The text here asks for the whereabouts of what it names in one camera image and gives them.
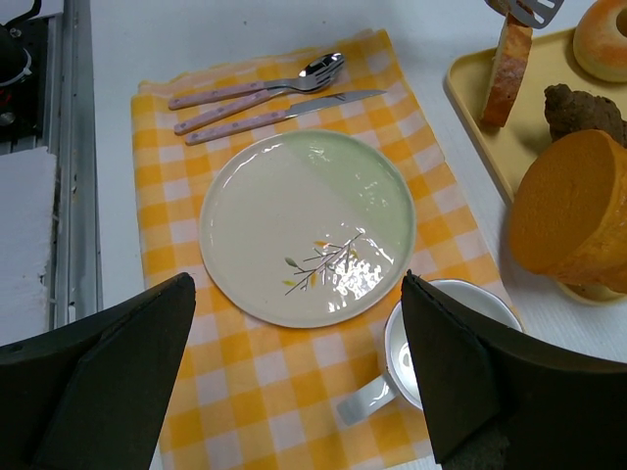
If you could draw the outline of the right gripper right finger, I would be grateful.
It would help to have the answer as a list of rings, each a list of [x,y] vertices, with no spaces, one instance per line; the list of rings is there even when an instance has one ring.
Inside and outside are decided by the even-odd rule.
[[[445,469],[622,469],[626,366],[499,323],[407,274],[402,311]]]

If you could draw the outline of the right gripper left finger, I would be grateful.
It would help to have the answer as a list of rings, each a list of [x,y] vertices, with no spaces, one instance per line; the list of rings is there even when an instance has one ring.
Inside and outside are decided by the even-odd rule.
[[[2,347],[2,468],[149,468],[195,305],[183,272]]]

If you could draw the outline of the white ceramic mug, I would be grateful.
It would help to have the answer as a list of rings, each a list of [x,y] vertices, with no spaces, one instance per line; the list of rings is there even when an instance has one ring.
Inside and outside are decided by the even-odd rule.
[[[506,303],[487,290],[460,279],[436,279],[430,283],[461,304],[519,332],[523,330]],[[386,320],[379,363],[382,374],[337,405],[345,425],[363,421],[397,397],[412,408],[422,408],[400,303]]]

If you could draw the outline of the brown chocolate muffin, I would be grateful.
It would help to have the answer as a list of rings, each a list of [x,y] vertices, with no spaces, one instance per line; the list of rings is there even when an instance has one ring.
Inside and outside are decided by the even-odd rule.
[[[610,99],[571,90],[563,83],[547,87],[544,94],[545,119],[554,142],[580,130],[595,129],[626,147],[626,121]]]

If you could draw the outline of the sliced loaf bread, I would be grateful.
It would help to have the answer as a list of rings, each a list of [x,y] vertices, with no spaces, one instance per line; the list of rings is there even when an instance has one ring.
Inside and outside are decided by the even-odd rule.
[[[507,14],[493,59],[480,120],[504,127],[513,108],[527,68],[533,29]]]

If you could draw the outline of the metal serving tongs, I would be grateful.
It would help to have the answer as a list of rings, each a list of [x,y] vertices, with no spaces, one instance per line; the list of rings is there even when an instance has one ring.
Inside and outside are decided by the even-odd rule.
[[[542,29],[555,18],[563,5],[563,0],[485,0],[485,3],[497,13],[511,15],[519,23]]]

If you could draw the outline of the yellow checkered cloth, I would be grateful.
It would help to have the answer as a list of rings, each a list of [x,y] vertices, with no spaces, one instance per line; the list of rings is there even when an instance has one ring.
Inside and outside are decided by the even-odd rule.
[[[167,82],[131,100],[144,278],[178,272],[196,311],[161,434],[167,469],[382,469],[428,454],[396,399],[348,426],[376,377],[406,270],[505,294],[384,30],[340,41],[342,93],[374,96],[188,146],[169,101],[296,71],[304,49]]]

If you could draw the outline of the large orange bundt cake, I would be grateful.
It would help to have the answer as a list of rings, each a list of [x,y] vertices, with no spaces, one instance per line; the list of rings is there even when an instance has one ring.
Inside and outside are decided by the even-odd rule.
[[[625,293],[625,148],[600,130],[551,144],[520,182],[508,244],[530,272]]]

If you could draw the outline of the green white ceramic plate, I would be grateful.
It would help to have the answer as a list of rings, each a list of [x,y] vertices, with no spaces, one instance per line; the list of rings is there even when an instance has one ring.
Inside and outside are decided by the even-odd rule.
[[[268,137],[234,156],[200,214],[203,262],[242,311],[290,328],[354,318],[397,284],[416,215],[396,166],[321,129]]]

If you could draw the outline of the yellow plastic tray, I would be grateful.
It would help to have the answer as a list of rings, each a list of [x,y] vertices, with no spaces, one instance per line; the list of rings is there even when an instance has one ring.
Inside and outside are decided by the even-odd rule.
[[[460,94],[459,98],[464,100],[468,96],[479,100],[481,104],[479,113],[470,119],[513,204],[520,182],[530,165],[554,143],[545,119],[544,91],[551,85],[560,83],[567,85],[568,68],[562,52],[540,52],[532,37],[527,68],[513,108],[506,125],[497,127],[480,120],[495,53],[487,58],[490,63],[489,75],[483,77],[479,85],[467,79],[464,82],[467,92]],[[506,223],[506,244],[510,251],[508,222],[509,213]]]

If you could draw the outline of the pink handled knife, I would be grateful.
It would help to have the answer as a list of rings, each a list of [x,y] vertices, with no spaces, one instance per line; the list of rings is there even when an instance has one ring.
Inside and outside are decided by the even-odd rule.
[[[273,111],[256,117],[249,117],[224,125],[213,126],[206,130],[193,131],[185,137],[184,141],[188,146],[198,145],[204,142],[217,140],[222,137],[235,135],[247,130],[275,124],[307,113],[341,106],[385,93],[385,90],[371,89],[326,95],[320,98],[297,103],[286,110]]]

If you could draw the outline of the aluminium frame rail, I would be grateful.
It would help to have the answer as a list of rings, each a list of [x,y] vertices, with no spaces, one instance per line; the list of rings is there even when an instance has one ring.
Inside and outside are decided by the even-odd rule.
[[[102,307],[91,12],[65,1],[48,21],[44,137],[57,157],[49,323],[57,328]]]

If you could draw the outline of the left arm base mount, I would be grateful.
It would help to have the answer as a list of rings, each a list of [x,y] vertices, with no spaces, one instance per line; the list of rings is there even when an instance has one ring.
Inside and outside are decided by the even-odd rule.
[[[1,22],[1,153],[50,141],[61,8],[45,1]]]

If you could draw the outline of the pink handled fork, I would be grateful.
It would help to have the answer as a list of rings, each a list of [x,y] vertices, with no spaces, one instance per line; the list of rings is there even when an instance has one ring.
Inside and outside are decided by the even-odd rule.
[[[270,100],[276,96],[282,94],[299,93],[299,94],[313,94],[303,93],[296,91],[289,91],[287,89],[279,89],[274,91],[259,91],[243,97],[227,99],[228,103],[218,105],[216,108],[200,115],[181,121],[173,127],[173,131],[176,135],[184,135],[191,131],[197,130],[208,124],[217,122],[224,118],[228,118],[237,113],[255,107],[265,101]]]

